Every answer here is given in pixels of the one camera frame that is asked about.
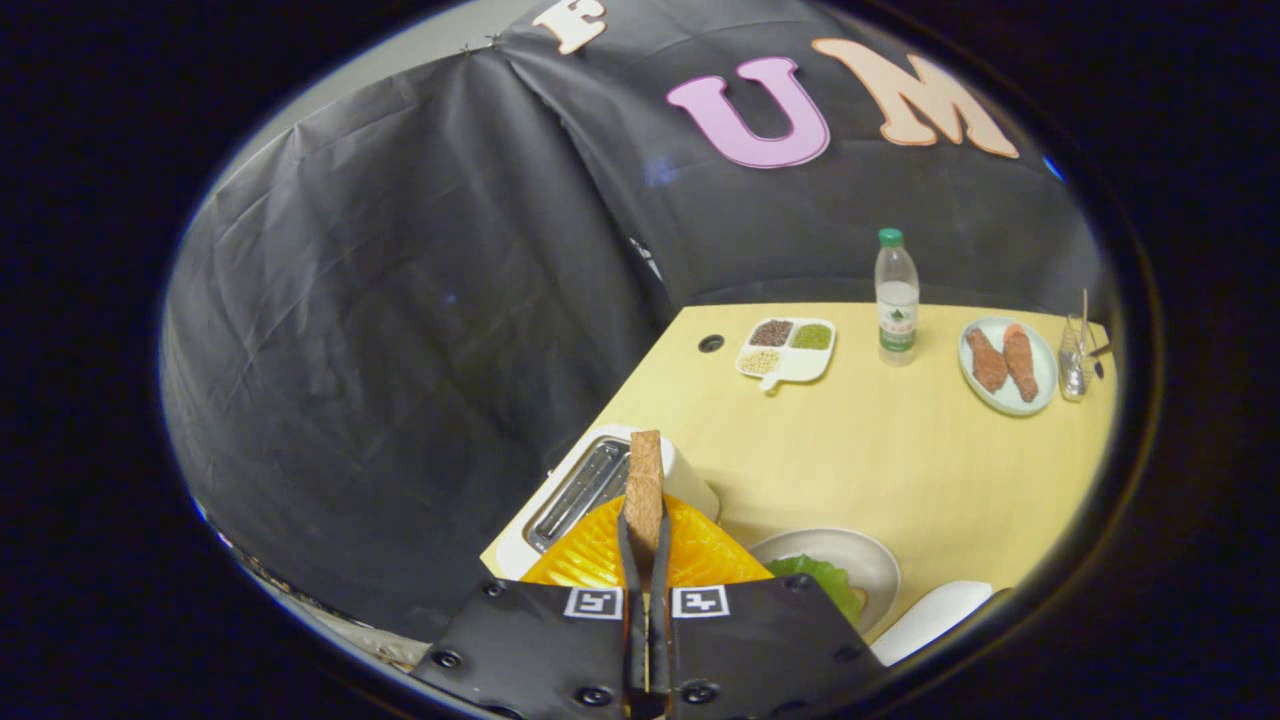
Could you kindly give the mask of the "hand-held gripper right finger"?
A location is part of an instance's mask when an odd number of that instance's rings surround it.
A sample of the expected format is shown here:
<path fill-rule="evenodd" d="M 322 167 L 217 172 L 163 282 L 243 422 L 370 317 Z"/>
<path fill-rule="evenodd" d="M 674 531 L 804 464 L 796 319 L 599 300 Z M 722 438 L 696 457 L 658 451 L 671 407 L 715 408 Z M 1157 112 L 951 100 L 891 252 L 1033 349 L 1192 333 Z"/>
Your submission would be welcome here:
<path fill-rule="evenodd" d="M 663 719 L 822 719 L 886 676 L 849 573 L 806 553 L 759 562 L 703 512 L 664 498 L 650 615 Z"/>

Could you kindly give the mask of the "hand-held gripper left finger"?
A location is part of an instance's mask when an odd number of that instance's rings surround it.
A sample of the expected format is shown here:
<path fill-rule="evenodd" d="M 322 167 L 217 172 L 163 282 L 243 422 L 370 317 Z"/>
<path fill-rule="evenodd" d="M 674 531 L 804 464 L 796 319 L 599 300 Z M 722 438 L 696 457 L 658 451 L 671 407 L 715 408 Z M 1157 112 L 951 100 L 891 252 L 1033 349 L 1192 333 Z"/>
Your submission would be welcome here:
<path fill-rule="evenodd" d="M 622 498 L 582 518 L 538 561 L 558 577 L 477 585 L 412 671 L 480 716 L 630 719 L 646 680 L 646 603 Z"/>

